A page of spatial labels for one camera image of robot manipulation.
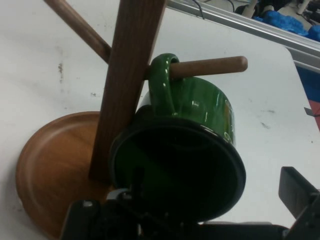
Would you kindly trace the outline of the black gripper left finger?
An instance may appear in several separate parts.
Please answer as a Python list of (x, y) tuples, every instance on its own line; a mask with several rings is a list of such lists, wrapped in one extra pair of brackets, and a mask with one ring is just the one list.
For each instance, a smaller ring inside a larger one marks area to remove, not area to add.
[(67, 213), (61, 240), (154, 240), (155, 228), (143, 206), (145, 169), (133, 171), (131, 186), (101, 204), (74, 202)]

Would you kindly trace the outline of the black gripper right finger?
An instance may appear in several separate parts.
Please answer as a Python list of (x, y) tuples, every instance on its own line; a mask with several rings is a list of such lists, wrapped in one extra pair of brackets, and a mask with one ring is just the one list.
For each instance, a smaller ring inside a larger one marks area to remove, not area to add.
[(294, 167), (280, 171), (278, 196), (295, 218), (284, 234), (285, 240), (318, 240), (320, 238), (320, 191)]

